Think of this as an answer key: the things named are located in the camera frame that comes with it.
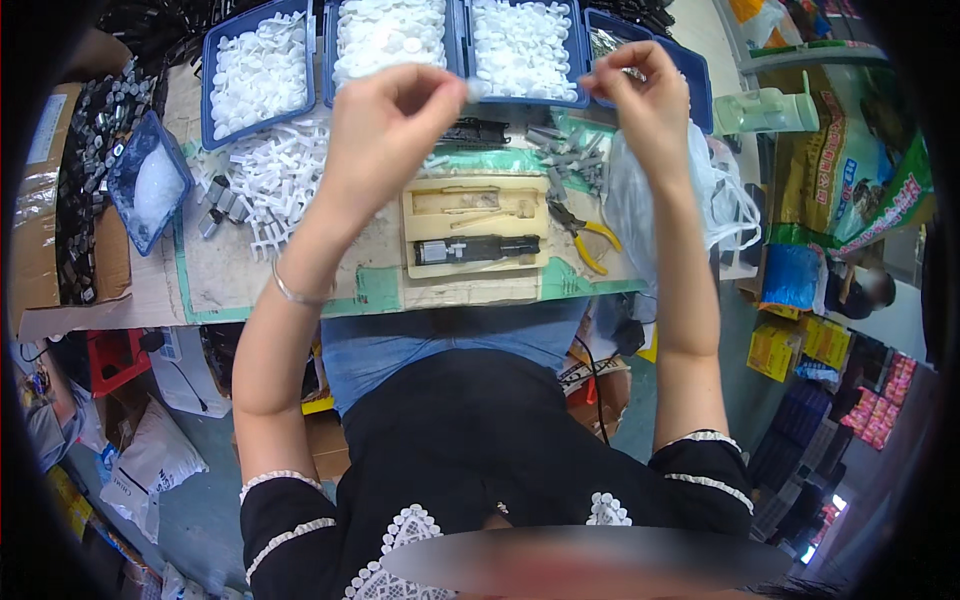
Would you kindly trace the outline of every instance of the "black blouse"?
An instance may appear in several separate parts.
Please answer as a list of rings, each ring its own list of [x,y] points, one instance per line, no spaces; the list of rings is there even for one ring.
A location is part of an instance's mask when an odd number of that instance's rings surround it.
[[[258,477],[241,494],[244,565],[257,600],[416,591],[379,568],[383,554],[476,531],[493,514],[515,527],[750,530],[750,486],[732,440],[696,432],[643,465],[566,412],[554,373],[506,352],[424,358],[362,397],[343,423],[351,467],[336,506],[292,471]]]

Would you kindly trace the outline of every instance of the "yellow handle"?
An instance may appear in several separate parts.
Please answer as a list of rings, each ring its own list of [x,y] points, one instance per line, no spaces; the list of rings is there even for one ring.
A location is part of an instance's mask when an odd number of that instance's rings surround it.
[[[613,249],[617,252],[623,251],[623,246],[620,245],[620,240],[617,239],[616,235],[610,231],[607,226],[600,225],[599,223],[594,223],[592,221],[587,221],[587,223],[584,225],[584,228],[606,237],[607,240],[613,244]]]
[[[580,257],[584,259],[584,262],[587,263],[587,266],[592,270],[596,271],[600,275],[606,275],[607,270],[600,266],[600,263],[593,260],[593,257],[587,252],[587,247],[584,246],[584,240],[580,239],[580,235],[573,236],[573,245],[577,247],[577,252],[580,253]]]

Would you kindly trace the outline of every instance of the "woman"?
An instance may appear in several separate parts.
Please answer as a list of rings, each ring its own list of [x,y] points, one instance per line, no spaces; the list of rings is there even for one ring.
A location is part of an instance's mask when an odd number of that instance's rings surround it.
[[[629,66],[646,82],[623,73]],[[581,303],[465,310],[445,321],[427,311],[334,319],[323,326],[324,365],[352,466],[336,506],[324,497],[298,403],[319,300],[346,248],[414,176],[467,94],[437,69],[387,69],[340,93],[323,184],[237,351],[233,418],[248,482],[240,520],[258,600],[388,597],[385,552],[485,527],[634,524],[746,537],[750,486],[728,437],[717,295],[687,168],[689,92],[653,42],[599,60],[583,85],[616,103],[655,196],[659,405],[649,467],[565,412],[551,367]],[[468,335],[449,333],[463,321]],[[389,597],[454,595],[394,583],[406,591]]]

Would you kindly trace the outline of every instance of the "red stool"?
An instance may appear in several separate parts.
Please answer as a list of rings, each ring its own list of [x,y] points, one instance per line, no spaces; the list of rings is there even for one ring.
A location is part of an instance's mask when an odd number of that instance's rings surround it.
[[[151,368],[150,355],[140,349],[143,329],[86,332],[90,355],[90,392],[106,396]]]

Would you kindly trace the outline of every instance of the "silver bracelet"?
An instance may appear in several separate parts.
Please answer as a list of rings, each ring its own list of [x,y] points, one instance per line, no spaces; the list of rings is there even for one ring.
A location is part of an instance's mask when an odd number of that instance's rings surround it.
[[[288,299],[290,302],[296,302],[297,304],[305,304],[306,306],[322,307],[326,304],[328,298],[310,298],[304,296],[303,294],[298,294],[297,292],[292,291],[287,287],[287,284],[283,282],[283,279],[276,274],[276,262],[279,260],[279,256],[274,254],[273,259],[270,261],[270,270],[274,274],[274,283],[276,283],[277,289],[280,290],[280,294],[283,294],[283,297]],[[330,289],[330,295],[337,290],[337,280],[333,279],[333,286]]]

